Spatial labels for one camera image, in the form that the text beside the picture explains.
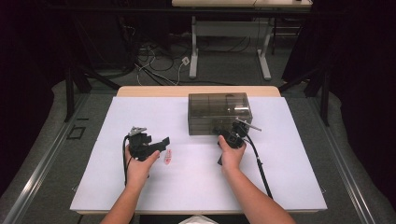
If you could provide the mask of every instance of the white desk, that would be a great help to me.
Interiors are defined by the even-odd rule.
[[[327,209],[318,182],[284,98],[274,87],[128,87],[121,88],[107,112],[87,169],[70,209],[81,214],[106,213],[124,186],[121,145],[133,126],[148,128],[152,143],[170,137],[173,158],[162,157],[150,170],[137,214],[238,214],[241,208],[217,164],[217,137],[188,135],[188,92],[241,92],[248,96],[249,135],[261,156],[275,201],[288,211]],[[265,192],[251,146],[242,171]]]
[[[297,8],[308,10],[311,8],[309,0],[173,0],[174,7],[251,7],[251,8]],[[271,37],[271,28],[268,21],[197,21],[192,17],[191,35],[192,51],[190,78],[196,78],[198,66],[198,48],[196,46],[197,36],[257,36],[257,29],[263,30],[262,48],[257,50],[262,75],[265,80],[271,80],[268,63],[265,59],[265,52]]]

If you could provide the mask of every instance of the gray floor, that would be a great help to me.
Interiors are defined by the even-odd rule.
[[[256,58],[256,40],[243,40],[234,50],[242,52],[212,52],[228,50],[241,38],[200,39],[198,78],[188,78],[188,66],[182,66],[182,85],[273,85],[283,84],[281,75],[289,58],[295,37],[280,36],[276,54],[267,54],[267,62],[273,76],[271,81],[262,78]],[[172,68],[157,73],[177,79],[177,69],[185,54],[181,44],[174,45],[171,53],[177,58]],[[170,60],[154,50],[157,59],[152,66],[157,70],[170,66]],[[143,72],[139,75],[142,85],[155,85]],[[120,85],[139,85],[137,69],[124,77],[112,79]],[[78,223],[80,216],[69,210],[74,197],[72,190],[79,182],[99,134],[111,98],[115,92],[92,79],[91,94],[76,91],[77,112],[71,121],[65,118],[64,82],[53,88],[55,100],[49,117],[31,149],[25,163],[0,200],[0,220],[4,223]],[[283,93],[287,98],[296,126],[302,137],[319,184],[324,189],[328,210],[315,214],[292,214],[298,223],[396,223],[396,215],[389,202],[373,186],[370,178],[356,159],[347,143],[347,135],[341,120],[340,102],[331,95],[329,103],[330,127],[318,117],[318,99],[305,98],[305,84]],[[73,130],[84,127],[80,139]],[[98,223],[103,216],[85,216],[81,223]]]

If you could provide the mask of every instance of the forearm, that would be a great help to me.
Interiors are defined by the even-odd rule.
[[[142,188],[125,188],[101,223],[129,223]]]
[[[259,190],[240,170],[225,171],[224,174],[251,224],[294,223],[280,205]]]

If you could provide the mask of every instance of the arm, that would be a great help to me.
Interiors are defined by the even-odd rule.
[[[127,161],[131,158],[129,150],[125,150],[125,156]],[[131,221],[140,192],[148,179],[149,169],[159,156],[160,151],[155,151],[145,161],[131,159],[125,189],[101,223],[127,224]]]
[[[259,190],[239,169],[246,144],[238,149],[228,146],[223,136],[219,136],[222,149],[222,167],[233,194],[251,224],[295,223],[288,212]]]

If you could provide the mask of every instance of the gray translucent box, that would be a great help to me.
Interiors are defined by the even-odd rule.
[[[189,135],[214,135],[215,128],[230,131],[235,119],[253,120],[244,92],[189,94]]]

